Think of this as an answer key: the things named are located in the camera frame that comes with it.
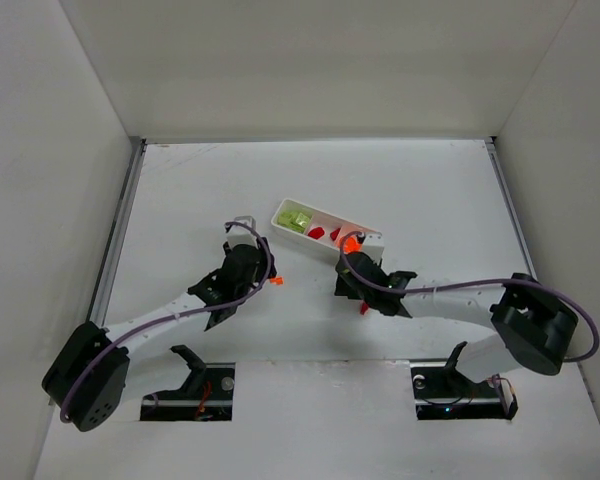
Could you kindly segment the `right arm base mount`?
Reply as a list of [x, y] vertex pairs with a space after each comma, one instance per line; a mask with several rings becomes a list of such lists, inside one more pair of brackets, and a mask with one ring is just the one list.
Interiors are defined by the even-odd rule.
[[467, 345], [454, 347], [446, 360], [410, 363], [415, 412], [418, 420], [506, 420], [518, 413], [511, 382], [495, 375], [475, 383], [456, 370], [458, 357]]

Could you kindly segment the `orange round lego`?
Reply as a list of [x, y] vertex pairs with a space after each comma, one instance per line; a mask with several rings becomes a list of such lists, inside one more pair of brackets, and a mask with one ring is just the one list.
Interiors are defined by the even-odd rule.
[[358, 252], [361, 248], [361, 243], [356, 236], [348, 238], [341, 238], [338, 241], [338, 247], [344, 252], [344, 254], [350, 254]]

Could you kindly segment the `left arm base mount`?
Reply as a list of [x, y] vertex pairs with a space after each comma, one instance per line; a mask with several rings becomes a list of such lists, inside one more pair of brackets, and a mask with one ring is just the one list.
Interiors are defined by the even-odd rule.
[[232, 420], [235, 363], [205, 363], [184, 345], [173, 346], [189, 369], [176, 389], [146, 395], [141, 402], [142, 422], [228, 422]]

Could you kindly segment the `red lego arch piece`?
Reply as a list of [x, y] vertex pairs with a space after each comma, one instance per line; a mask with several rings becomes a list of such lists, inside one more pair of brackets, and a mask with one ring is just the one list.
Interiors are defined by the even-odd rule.
[[314, 240], [319, 240], [320, 238], [322, 238], [325, 235], [325, 231], [322, 227], [315, 227], [312, 228], [309, 232], [308, 232], [308, 236]]

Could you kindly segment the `green lego block large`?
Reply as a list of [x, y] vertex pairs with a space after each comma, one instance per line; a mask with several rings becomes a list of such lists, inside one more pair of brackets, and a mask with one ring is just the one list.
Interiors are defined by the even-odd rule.
[[295, 220], [293, 211], [283, 211], [277, 217], [277, 224], [285, 228], [291, 228]]

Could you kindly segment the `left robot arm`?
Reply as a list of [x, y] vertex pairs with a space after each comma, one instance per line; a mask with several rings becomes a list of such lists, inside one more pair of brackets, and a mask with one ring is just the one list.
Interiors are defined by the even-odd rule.
[[275, 277], [266, 238], [223, 246], [222, 265], [166, 305], [122, 323], [79, 325], [42, 379], [59, 418], [88, 432], [127, 400], [201, 384], [194, 339], [227, 321]]

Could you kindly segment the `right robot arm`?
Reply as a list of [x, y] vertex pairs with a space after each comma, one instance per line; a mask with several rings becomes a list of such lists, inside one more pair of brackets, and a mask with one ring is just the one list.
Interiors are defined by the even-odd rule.
[[385, 316], [489, 328], [483, 340], [459, 341], [447, 359], [448, 369], [474, 383], [522, 367], [557, 375], [578, 323], [564, 300], [526, 274], [455, 290], [411, 271], [387, 274], [362, 252], [341, 256], [335, 270], [336, 296], [361, 300]]

